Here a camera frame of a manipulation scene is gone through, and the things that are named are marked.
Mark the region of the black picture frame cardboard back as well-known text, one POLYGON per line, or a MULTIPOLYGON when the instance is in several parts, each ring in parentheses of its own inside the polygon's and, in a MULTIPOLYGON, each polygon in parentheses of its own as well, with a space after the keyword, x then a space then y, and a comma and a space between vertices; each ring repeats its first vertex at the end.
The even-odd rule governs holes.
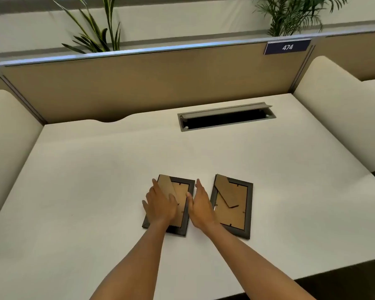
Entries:
POLYGON ((210 202, 216 219, 227 231, 245 240, 251 235, 254 185, 216 174, 210 202))
POLYGON ((175 217, 170 222, 166 232, 185 237, 190 218, 186 193, 189 192, 190 194, 193 194, 195 181, 160 174, 157 182, 166 198, 169 199, 169 195, 172 194, 178 204, 175 217))

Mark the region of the person's left hand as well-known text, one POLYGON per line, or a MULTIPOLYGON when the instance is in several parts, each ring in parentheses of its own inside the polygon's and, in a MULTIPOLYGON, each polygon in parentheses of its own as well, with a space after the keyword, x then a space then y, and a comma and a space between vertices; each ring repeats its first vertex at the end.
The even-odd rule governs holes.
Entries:
POLYGON ((169 196, 160 189, 158 182, 152 179, 152 186, 142 201, 150 227, 161 227, 166 230, 177 213, 170 213, 169 196))

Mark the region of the blue number plate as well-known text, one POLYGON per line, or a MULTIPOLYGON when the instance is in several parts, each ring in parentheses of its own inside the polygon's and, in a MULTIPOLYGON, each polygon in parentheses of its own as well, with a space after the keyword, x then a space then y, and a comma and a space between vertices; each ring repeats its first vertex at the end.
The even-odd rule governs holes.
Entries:
POLYGON ((311 39, 271 41, 268 42, 264 55, 286 54, 306 51, 311 39))

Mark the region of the palm plant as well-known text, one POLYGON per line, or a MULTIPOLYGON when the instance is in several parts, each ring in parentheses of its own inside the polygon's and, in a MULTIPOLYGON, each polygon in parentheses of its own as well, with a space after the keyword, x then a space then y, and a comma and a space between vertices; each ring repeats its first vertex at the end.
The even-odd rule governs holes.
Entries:
POLYGON ((272 37, 291 36, 315 28, 321 32, 324 25, 320 14, 338 11, 349 0, 258 0, 256 9, 270 16, 267 34, 272 37))

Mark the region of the beige desk partition panel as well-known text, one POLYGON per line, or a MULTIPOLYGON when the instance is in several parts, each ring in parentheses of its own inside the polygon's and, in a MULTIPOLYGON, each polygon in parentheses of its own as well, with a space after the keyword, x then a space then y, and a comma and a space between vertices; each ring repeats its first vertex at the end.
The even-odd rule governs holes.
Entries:
POLYGON ((325 56, 361 81, 375 79, 375 31, 327 36, 317 41, 303 70, 325 56))
POLYGON ((128 115, 288 93, 308 55, 264 55, 291 37, 0 61, 0 81, 41 121, 128 115))

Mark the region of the person's right forearm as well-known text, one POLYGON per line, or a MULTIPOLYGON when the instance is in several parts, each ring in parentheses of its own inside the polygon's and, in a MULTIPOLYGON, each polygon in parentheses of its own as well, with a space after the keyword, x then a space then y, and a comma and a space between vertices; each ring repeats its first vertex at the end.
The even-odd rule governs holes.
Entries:
POLYGON ((212 241, 251 300, 316 300, 220 223, 210 223, 202 232, 212 241))

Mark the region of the white side divider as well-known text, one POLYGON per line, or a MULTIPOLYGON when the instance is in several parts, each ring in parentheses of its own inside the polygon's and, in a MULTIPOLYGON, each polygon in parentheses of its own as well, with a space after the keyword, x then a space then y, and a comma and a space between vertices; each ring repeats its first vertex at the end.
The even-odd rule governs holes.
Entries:
POLYGON ((360 81, 316 57, 294 96, 370 171, 375 171, 375 80, 360 81))
POLYGON ((10 92, 0 90, 0 210, 43 127, 10 92))

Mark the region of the snake plant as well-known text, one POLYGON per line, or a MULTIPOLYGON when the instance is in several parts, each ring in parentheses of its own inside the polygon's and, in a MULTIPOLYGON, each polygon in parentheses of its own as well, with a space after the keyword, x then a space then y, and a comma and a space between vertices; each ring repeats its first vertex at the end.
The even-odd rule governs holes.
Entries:
POLYGON ((84 18, 88 27, 90 28, 92 35, 82 26, 74 14, 63 5, 58 3, 56 0, 52 0, 62 11, 64 11, 68 17, 79 27, 81 33, 74 35, 73 42, 79 45, 74 47, 68 44, 62 44, 65 48, 80 54, 87 54, 85 49, 91 53, 104 53, 110 51, 119 51, 121 44, 121 22, 118 22, 115 28, 113 22, 115 1, 116 0, 102 0, 105 16, 107 21, 107 27, 101 29, 93 17, 88 3, 86 0, 78 0, 84 7, 84 9, 78 9, 80 15, 84 18))

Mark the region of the person's left forearm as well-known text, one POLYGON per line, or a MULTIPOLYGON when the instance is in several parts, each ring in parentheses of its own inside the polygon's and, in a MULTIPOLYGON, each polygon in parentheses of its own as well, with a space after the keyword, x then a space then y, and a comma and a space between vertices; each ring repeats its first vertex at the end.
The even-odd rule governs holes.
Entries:
POLYGON ((166 228, 162 220, 151 223, 90 300, 153 300, 166 228))

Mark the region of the person's right hand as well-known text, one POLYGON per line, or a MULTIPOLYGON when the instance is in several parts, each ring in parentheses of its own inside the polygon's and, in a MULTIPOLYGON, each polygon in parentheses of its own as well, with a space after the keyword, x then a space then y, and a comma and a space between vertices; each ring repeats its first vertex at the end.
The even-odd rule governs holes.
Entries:
POLYGON ((219 225, 216 219, 214 208, 211 204, 208 193, 202 186, 200 179, 195 183, 196 192, 194 199, 194 216, 190 216, 193 225, 200 229, 206 236, 209 236, 214 227, 219 225))

